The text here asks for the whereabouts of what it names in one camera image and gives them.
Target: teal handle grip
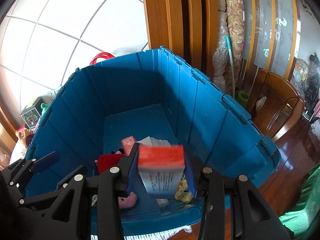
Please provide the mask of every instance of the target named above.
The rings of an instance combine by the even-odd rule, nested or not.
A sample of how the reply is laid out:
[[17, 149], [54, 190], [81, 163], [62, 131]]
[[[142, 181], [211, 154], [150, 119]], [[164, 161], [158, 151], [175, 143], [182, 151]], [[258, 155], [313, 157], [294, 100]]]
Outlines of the teal handle grip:
[[228, 47], [228, 49], [231, 49], [231, 42], [230, 42], [230, 38], [229, 38], [228, 35], [226, 36], [226, 41], [227, 41], [227, 47]]

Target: wooden chair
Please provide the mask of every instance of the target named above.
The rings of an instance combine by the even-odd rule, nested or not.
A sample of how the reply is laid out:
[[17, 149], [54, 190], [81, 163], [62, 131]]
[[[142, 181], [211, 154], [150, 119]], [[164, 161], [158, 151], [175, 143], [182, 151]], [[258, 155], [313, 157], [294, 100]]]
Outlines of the wooden chair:
[[[267, 97], [262, 109], [256, 113], [256, 102]], [[261, 68], [254, 81], [246, 106], [254, 124], [276, 142], [301, 119], [304, 99], [283, 77]]]

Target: silver screw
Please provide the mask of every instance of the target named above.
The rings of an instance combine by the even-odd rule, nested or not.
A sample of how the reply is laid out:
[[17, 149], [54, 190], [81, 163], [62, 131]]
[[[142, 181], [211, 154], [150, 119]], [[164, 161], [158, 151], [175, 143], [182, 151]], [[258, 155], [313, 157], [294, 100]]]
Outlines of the silver screw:
[[212, 172], [212, 169], [210, 167], [204, 167], [203, 168], [203, 172], [204, 173], [211, 173]]
[[81, 181], [83, 179], [83, 175], [82, 174], [77, 174], [75, 176], [75, 181]]
[[117, 173], [117, 172], [119, 172], [119, 168], [118, 167], [112, 167], [112, 168], [110, 168], [110, 172], [111, 173]]
[[248, 177], [246, 175], [240, 175], [239, 176], [239, 180], [242, 181], [242, 182], [245, 182], [248, 180]]

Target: red handle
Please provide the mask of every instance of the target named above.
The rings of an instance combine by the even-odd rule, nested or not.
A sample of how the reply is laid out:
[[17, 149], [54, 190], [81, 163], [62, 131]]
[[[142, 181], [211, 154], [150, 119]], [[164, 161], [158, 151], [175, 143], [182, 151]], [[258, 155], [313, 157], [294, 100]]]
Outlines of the red handle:
[[112, 54], [110, 54], [108, 52], [101, 52], [97, 56], [95, 56], [93, 58], [93, 60], [91, 60], [90, 65], [95, 64], [97, 62], [97, 58], [110, 59], [110, 58], [113, 58], [113, 57], [115, 57], [115, 56], [113, 56]]

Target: storage container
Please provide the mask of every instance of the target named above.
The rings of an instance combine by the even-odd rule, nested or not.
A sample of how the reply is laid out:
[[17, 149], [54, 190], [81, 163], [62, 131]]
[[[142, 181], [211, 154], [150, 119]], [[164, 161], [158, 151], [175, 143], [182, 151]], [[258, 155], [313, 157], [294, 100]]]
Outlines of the storage container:
[[[121, 148], [121, 140], [147, 136], [188, 144], [192, 154], [219, 173], [247, 175], [261, 185], [280, 162], [280, 154], [250, 115], [209, 78], [169, 50], [147, 50], [77, 69], [41, 119], [26, 158], [52, 151], [60, 161], [33, 176], [25, 195], [52, 191], [64, 176], [84, 164], [97, 175], [94, 160]], [[138, 202], [121, 210], [124, 235], [141, 235], [201, 220], [202, 199], [190, 204], [169, 200], [160, 209], [140, 177]], [[92, 234], [97, 234], [92, 208]]]

